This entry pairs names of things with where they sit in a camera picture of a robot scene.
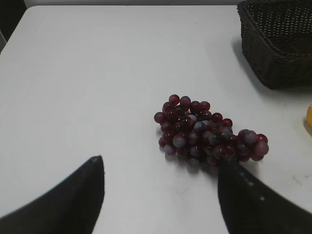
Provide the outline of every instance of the grape cluster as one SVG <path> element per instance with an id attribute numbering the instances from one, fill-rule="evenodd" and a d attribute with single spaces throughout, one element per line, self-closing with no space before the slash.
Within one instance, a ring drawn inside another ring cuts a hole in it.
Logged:
<path id="1" fill-rule="evenodd" d="M 191 101 L 188 96 L 171 95 L 162 112 L 154 116 L 163 132 L 158 143 L 168 155 L 185 159 L 191 167 L 209 166 L 217 170 L 219 161 L 233 157 L 247 162 L 263 159 L 269 151 L 263 134 L 243 129 L 238 135 L 232 131 L 233 122 L 222 114 L 210 111 L 210 103 Z"/>

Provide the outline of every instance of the dark brown basket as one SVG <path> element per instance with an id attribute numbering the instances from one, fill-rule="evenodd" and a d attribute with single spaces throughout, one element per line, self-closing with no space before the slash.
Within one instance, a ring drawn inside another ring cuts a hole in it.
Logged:
<path id="1" fill-rule="evenodd" d="M 238 4 L 243 54 L 271 89 L 312 84 L 312 0 Z"/>

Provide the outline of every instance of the red grape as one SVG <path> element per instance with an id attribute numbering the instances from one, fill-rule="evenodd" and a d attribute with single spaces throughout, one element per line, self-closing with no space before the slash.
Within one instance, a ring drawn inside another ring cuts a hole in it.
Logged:
<path id="1" fill-rule="evenodd" d="M 233 122 L 229 118 L 225 118 L 222 121 L 222 125 L 225 126 L 225 127 L 232 127 L 233 126 Z"/>
<path id="2" fill-rule="evenodd" d="M 186 137 L 184 137 L 181 134 L 175 135 L 175 137 L 173 139 L 173 144 L 177 148 L 183 148 L 186 145 Z"/>
<path id="3" fill-rule="evenodd" d="M 180 122 L 180 129 L 183 132 L 189 132 L 192 130 L 193 127 L 193 121 L 190 117 L 185 117 Z"/>
<path id="4" fill-rule="evenodd" d="M 193 157 L 199 157 L 200 154 L 201 154 L 201 150 L 199 148 L 199 146 L 192 146 L 190 148 L 190 154 L 193 156 Z"/>
<path id="5" fill-rule="evenodd" d="M 208 131 L 203 132 L 201 137 L 202 137 L 204 143 L 209 143 L 209 135 L 210 134 L 211 134 L 211 132 L 208 132 Z"/>
<path id="6" fill-rule="evenodd" d="M 191 105 L 191 99 L 188 96 L 181 97 L 180 105 L 185 106 L 187 109 L 189 109 Z"/>
<path id="7" fill-rule="evenodd" d="M 239 155 L 242 155 L 242 156 L 245 156 L 247 154 L 249 154 L 250 152 L 250 149 L 247 145 L 243 144 L 242 142 L 238 142 L 236 144 L 236 150 L 237 150 L 237 153 Z"/>
<path id="8" fill-rule="evenodd" d="M 168 130 L 171 130 L 172 129 L 172 124 L 169 123 L 169 122 L 164 122 L 162 125 L 161 125 L 161 130 L 162 132 L 166 132 Z"/>
<path id="9" fill-rule="evenodd" d="M 171 144 L 165 145 L 164 151 L 168 155 L 174 155 L 176 153 L 175 147 L 173 145 L 171 145 Z"/>
<path id="10" fill-rule="evenodd" d="M 179 101 L 180 101 L 180 98 L 179 98 L 179 96 L 176 95 L 176 94 L 172 94 L 172 95 L 169 97 L 169 103 L 170 103 L 171 105 L 176 106 L 176 105 L 178 105 Z"/>
<path id="11" fill-rule="evenodd" d="M 172 109 L 173 109 L 173 106 L 170 105 L 169 102 L 165 102 L 162 106 L 163 113 L 167 113 L 167 111 L 172 110 Z"/>
<path id="12" fill-rule="evenodd" d="M 220 133 L 212 132 L 209 135 L 209 143 L 211 145 L 217 145 L 217 144 L 220 144 L 221 142 L 222 142 L 222 136 L 220 135 Z"/>
<path id="13" fill-rule="evenodd" d="M 263 135 L 263 134 L 258 134 L 258 141 L 264 141 L 267 144 L 269 142 L 268 138 L 265 135 Z"/>
<path id="14" fill-rule="evenodd" d="M 208 110 L 210 109 L 210 103 L 207 102 L 207 101 L 202 101 L 202 102 L 200 103 L 200 108 L 201 108 L 202 110 L 208 111 Z"/>
<path id="15" fill-rule="evenodd" d="M 166 142 L 164 141 L 164 139 L 161 137 L 159 138 L 158 144 L 161 148 L 165 147 Z"/>
<path id="16" fill-rule="evenodd" d="M 257 154 L 249 154 L 249 156 L 253 161 L 260 161 L 264 158 L 264 155 L 257 155 Z"/>
<path id="17" fill-rule="evenodd" d="M 198 114 L 198 118 L 199 118 L 200 121 L 210 120 L 211 119 L 211 112 L 210 111 L 201 111 Z"/>
<path id="18" fill-rule="evenodd" d="M 212 121 L 213 121 L 214 123 L 221 123 L 223 117 L 222 117 L 222 114 L 220 114 L 220 113 L 214 113 L 214 114 L 212 115 L 211 119 L 212 119 Z"/>
<path id="19" fill-rule="evenodd" d="M 176 132 L 174 130 L 168 130 L 163 134 L 163 139 L 166 143 L 172 143 L 172 140 L 174 136 L 176 135 Z"/>
<path id="20" fill-rule="evenodd" d="M 196 133 L 202 133 L 206 130 L 206 125 L 203 122 L 197 122 L 194 125 L 194 132 Z"/>
<path id="21" fill-rule="evenodd" d="M 206 146 L 204 147 L 204 152 L 209 155 L 209 156 L 212 156 L 213 155 L 213 147 L 212 146 Z"/>
<path id="22" fill-rule="evenodd" d="M 231 140 L 230 140 L 230 142 L 231 142 L 232 144 L 236 144 L 237 141 L 238 141 L 238 137 L 237 137 L 236 135 L 234 135 L 234 134 L 231 134 Z"/>
<path id="23" fill-rule="evenodd" d="M 188 153 L 188 148 L 177 148 L 176 149 L 176 154 L 180 157 L 186 157 Z"/>
<path id="24" fill-rule="evenodd" d="M 227 131 L 222 131 L 221 136 L 222 136 L 222 139 L 224 141 L 230 141 L 231 140 L 231 134 Z"/>
<path id="25" fill-rule="evenodd" d="M 232 145 L 226 145 L 226 149 L 227 149 L 227 155 L 230 157 L 234 157 L 236 154 L 236 149 L 234 146 Z"/>
<path id="26" fill-rule="evenodd" d="M 253 148 L 257 155 L 266 155 L 269 151 L 269 146 L 264 141 L 259 141 Z"/>
<path id="27" fill-rule="evenodd" d="M 213 149 L 213 155 L 216 159 L 221 159 L 227 156 L 227 148 L 223 144 L 216 145 Z"/>
<path id="28" fill-rule="evenodd" d="M 247 132 L 247 131 L 249 131 L 249 130 L 248 130 L 248 129 L 240 130 L 239 133 L 238 133 L 238 138 L 239 138 L 240 140 L 242 140 L 243 137 L 244 137 L 245 132 Z"/>
<path id="29" fill-rule="evenodd" d="M 190 145 L 194 145 L 194 144 L 196 144 L 196 142 L 198 141 L 198 139 L 199 139 L 199 136 L 198 136 L 196 133 L 191 132 L 190 135 L 189 135 L 189 141 L 188 141 L 188 143 L 189 143 Z"/>
<path id="30" fill-rule="evenodd" d="M 192 101 L 191 106 L 190 106 L 190 110 L 191 110 L 192 114 L 198 114 L 201 110 L 200 103 L 198 101 Z"/>
<path id="31" fill-rule="evenodd" d="M 154 120 L 156 123 L 164 123 L 166 121 L 166 117 L 164 115 L 164 113 L 162 112 L 157 112 L 155 115 L 154 115 Z"/>
<path id="32" fill-rule="evenodd" d="M 258 136 L 257 133 L 254 131 L 246 131 L 245 134 L 243 135 L 243 141 L 247 145 L 253 145 L 258 141 Z"/>
<path id="33" fill-rule="evenodd" d="M 230 128 L 230 127 L 224 127 L 224 128 L 222 129 L 222 131 L 226 131 L 226 132 L 228 132 L 228 133 L 230 133 L 230 134 L 233 133 L 233 130 L 232 130 L 232 128 Z"/>
<path id="34" fill-rule="evenodd" d="M 175 123 L 179 120 L 179 116 L 175 110 L 169 110 L 166 113 L 166 118 L 169 122 Z"/>
<path id="35" fill-rule="evenodd" d="M 191 120 L 193 120 L 193 124 L 195 124 L 197 122 L 197 117 L 194 115 L 188 115 L 187 117 L 191 118 Z"/>
<path id="36" fill-rule="evenodd" d="M 185 107 L 178 105 L 175 107 L 175 111 L 178 113 L 179 116 L 184 116 L 185 115 Z"/>
<path id="37" fill-rule="evenodd" d="M 180 128 L 181 128 L 180 123 L 179 122 L 175 123 L 175 125 L 174 125 L 175 131 L 180 132 Z"/>

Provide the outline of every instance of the table surface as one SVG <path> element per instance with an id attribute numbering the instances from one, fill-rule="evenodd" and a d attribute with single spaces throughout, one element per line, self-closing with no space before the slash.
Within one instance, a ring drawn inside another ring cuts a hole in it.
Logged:
<path id="1" fill-rule="evenodd" d="M 241 53 L 236 6 L 37 6 L 0 55 L 0 216 L 103 155 L 95 234 L 226 234 L 217 179 L 165 159 L 154 114 L 170 94 L 269 138 L 244 166 L 312 212 L 311 88 L 273 91 Z"/>

